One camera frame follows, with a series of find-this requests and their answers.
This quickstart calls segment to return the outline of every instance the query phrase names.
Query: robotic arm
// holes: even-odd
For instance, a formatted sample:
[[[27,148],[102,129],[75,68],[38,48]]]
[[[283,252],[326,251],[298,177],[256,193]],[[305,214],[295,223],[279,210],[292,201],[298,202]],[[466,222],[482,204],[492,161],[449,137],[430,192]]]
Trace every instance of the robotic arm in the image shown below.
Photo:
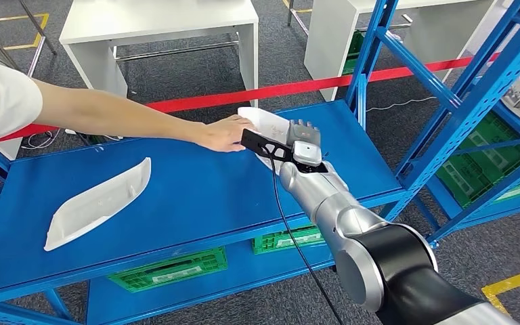
[[[280,181],[320,229],[343,288],[383,324],[518,324],[445,281],[416,230],[363,207],[322,161],[317,129],[291,122],[286,145],[244,130],[241,144],[283,162]]]

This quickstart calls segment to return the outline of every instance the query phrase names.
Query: white cable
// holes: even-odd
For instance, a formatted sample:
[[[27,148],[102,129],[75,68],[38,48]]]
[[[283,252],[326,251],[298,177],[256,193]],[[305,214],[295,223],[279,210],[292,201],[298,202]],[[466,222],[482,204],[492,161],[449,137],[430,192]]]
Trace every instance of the white cable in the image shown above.
[[[108,139],[111,139],[111,140],[114,140],[114,141],[120,141],[121,139],[117,138],[117,137],[111,137],[109,135],[105,135],[104,137],[108,138]]]
[[[383,107],[383,108],[377,108],[377,107],[372,107],[370,109],[367,109],[366,112],[370,112],[371,110],[388,110],[394,106],[403,106],[403,105],[408,105],[409,103],[411,102],[416,102],[416,103],[419,103],[419,102],[423,102],[425,100],[433,100],[433,99],[436,99],[435,96],[431,96],[431,97],[428,97],[428,98],[424,98],[422,100],[408,100],[407,102],[405,103],[401,103],[401,104],[392,104],[390,106],[387,106],[387,107]]]
[[[27,149],[27,150],[35,150],[35,149],[43,149],[43,148],[46,148],[48,146],[50,146],[53,142],[55,142],[55,139],[57,138],[57,136],[59,135],[59,132],[61,131],[61,129],[58,129],[57,130],[57,133],[55,133],[55,135],[53,136],[53,133],[51,131],[47,131],[46,133],[49,135],[49,138],[46,139],[42,144],[39,144],[38,146],[35,146],[33,145],[30,140],[33,138],[33,136],[35,136],[34,134],[31,135],[30,137],[28,137],[28,140],[27,140],[27,144],[29,145],[28,147],[27,146],[22,146],[21,148],[23,149]]]

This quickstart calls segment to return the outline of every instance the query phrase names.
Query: black bracket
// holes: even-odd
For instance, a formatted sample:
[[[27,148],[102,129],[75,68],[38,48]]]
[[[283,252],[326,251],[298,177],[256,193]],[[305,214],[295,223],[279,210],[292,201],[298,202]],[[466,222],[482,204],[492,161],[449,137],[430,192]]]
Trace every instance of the black bracket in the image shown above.
[[[240,144],[247,149],[252,150],[260,157],[272,158],[284,162],[293,161],[292,148],[281,144],[280,142],[268,139],[258,133],[254,133],[248,129],[244,129],[242,132]]]

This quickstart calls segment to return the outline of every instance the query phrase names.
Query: gray carpet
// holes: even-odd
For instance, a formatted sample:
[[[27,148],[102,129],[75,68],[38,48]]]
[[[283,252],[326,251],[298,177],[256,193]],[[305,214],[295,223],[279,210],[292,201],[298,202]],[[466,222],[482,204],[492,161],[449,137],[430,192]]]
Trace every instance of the gray carpet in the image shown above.
[[[84,87],[65,52],[56,41],[70,7],[69,0],[27,0],[34,13],[50,13],[46,32],[59,50],[54,58],[47,48],[35,77],[66,87]],[[309,78],[303,67],[306,36],[293,22],[285,25],[286,8],[281,0],[253,0],[260,17],[259,81],[261,86],[275,85]],[[310,0],[297,0],[296,8],[311,7]],[[0,0],[0,17],[23,14],[14,0]],[[309,24],[309,14],[301,14]],[[360,16],[360,23],[366,17]],[[4,45],[32,43],[33,30],[26,22],[0,24],[0,42]],[[134,45],[119,49],[119,55],[141,53],[181,47],[197,43],[225,41],[228,36]],[[10,51],[23,69],[28,69],[34,49]],[[207,56],[205,62],[199,59]],[[383,50],[376,68],[399,66],[393,56]],[[238,71],[235,49],[216,49],[180,56],[152,58],[129,62],[121,66],[130,90],[130,98],[142,103],[182,98],[209,93],[243,90]],[[409,99],[421,99],[429,94],[412,77],[372,83],[368,86],[368,107],[385,107]],[[261,107],[278,110],[291,106],[322,101],[319,93],[305,93],[261,100]],[[412,143],[422,125],[430,117],[437,101],[413,103],[385,111],[368,114],[368,134],[385,160],[394,167]],[[235,113],[238,104],[207,108],[177,115],[198,121],[210,122]],[[44,150],[22,150],[20,156],[30,156],[81,146],[73,136],[61,134],[53,145]],[[422,194],[427,204],[437,212],[435,203]],[[427,222],[414,205],[410,205],[399,218],[423,234],[430,232]],[[440,242],[435,251],[441,274],[452,284],[484,299],[481,287],[520,274],[520,214],[456,232]],[[370,313],[354,305],[342,291],[339,281],[329,270],[317,272],[332,302],[346,324],[379,324]],[[80,322],[85,319],[87,284],[78,283],[60,289],[71,313]],[[520,288],[499,296],[512,317],[520,321]],[[52,313],[42,295],[15,299],[13,303],[39,311]],[[138,324],[336,324],[325,300],[318,293],[309,276],[298,276],[275,284],[238,293],[173,313],[156,316]]]

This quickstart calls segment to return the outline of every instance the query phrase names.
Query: yellow floor tape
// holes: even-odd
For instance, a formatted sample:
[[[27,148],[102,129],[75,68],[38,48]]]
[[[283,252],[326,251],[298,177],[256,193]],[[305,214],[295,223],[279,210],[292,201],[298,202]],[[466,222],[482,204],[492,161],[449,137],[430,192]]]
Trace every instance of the yellow floor tape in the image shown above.
[[[285,4],[286,8],[290,9],[290,3],[288,2],[288,0],[282,0],[282,2]],[[312,12],[312,9],[300,9],[295,11],[302,14],[304,12]]]
[[[37,15],[33,15],[33,16],[43,18],[41,21],[41,29],[45,29],[45,26],[47,26],[47,21],[49,20],[49,14],[45,12],[44,14],[37,14]],[[15,20],[15,19],[28,19],[28,16],[4,17],[4,18],[0,18],[0,22],[5,22],[8,20]],[[13,46],[7,46],[7,47],[3,47],[3,48],[4,49],[28,49],[30,47],[39,46],[40,41],[41,41],[41,35],[39,33],[37,33],[37,35],[35,37],[35,41],[33,41],[32,44],[13,45]]]
[[[490,303],[495,306],[495,308],[509,315],[507,310],[505,310],[505,307],[503,307],[503,304],[501,304],[501,301],[499,301],[497,298],[497,295],[517,287],[520,287],[520,274],[491,284],[489,286],[484,286],[481,288],[481,291],[483,291],[484,295],[487,297]]]

